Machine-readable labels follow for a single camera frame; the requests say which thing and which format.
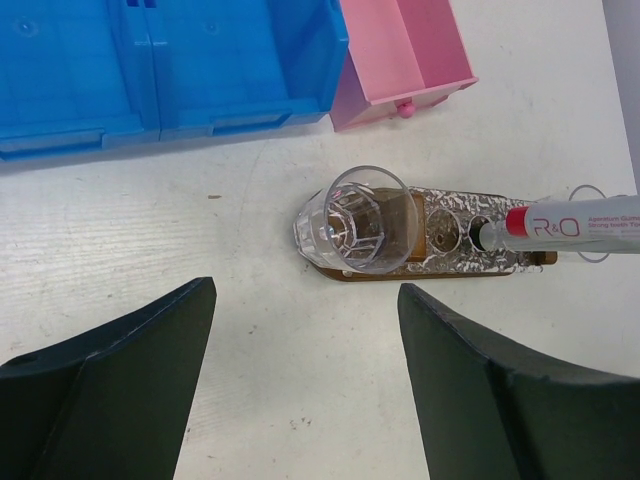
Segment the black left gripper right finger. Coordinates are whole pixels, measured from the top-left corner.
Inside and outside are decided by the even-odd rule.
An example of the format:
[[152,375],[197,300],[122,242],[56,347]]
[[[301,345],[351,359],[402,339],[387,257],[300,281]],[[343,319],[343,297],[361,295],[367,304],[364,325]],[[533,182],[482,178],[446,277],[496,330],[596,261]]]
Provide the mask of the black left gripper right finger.
[[639,382],[537,352],[419,287],[397,309],[433,479],[635,479]]

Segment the brown wooden tray holder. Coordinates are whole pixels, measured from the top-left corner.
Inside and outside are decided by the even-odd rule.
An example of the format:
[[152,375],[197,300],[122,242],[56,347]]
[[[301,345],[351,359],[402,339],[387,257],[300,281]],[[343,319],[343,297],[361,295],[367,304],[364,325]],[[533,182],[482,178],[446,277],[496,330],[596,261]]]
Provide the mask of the brown wooden tray holder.
[[385,274],[369,274],[318,266],[325,277],[342,282],[496,277],[540,272],[558,261],[552,251],[480,249],[479,231],[503,218],[526,200],[495,194],[412,187],[418,208],[420,237],[405,263]]

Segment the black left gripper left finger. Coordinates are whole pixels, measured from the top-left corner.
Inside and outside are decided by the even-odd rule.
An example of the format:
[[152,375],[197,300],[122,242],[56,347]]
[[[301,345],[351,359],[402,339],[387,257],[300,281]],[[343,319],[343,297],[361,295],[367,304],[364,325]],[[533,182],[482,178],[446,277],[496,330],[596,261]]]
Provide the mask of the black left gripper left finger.
[[216,298],[196,278],[2,364],[2,478],[173,478]]

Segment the white toothpaste red cap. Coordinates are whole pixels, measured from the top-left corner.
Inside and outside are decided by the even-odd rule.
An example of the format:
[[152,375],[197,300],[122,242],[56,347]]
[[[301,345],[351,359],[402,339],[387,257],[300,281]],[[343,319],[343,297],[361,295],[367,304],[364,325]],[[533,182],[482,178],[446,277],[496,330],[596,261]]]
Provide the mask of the white toothpaste red cap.
[[639,252],[639,197],[540,202],[510,209],[480,228],[486,251]]

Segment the clear plastic cup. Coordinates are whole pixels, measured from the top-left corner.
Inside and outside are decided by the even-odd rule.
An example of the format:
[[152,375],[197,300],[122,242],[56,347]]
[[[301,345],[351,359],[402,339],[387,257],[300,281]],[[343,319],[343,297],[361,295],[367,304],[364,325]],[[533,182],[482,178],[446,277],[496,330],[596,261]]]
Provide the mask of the clear plastic cup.
[[419,215],[409,188],[373,165],[351,168],[302,207],[293,224],[298,252],[317,267],[386,274],[405,263]]
[[606,197],[592,185],[580,185],[569,196],[560,230],[571,241],[587,241],[577,254],[588,263],[602,262],[611,253],[638,253],[639,197]]

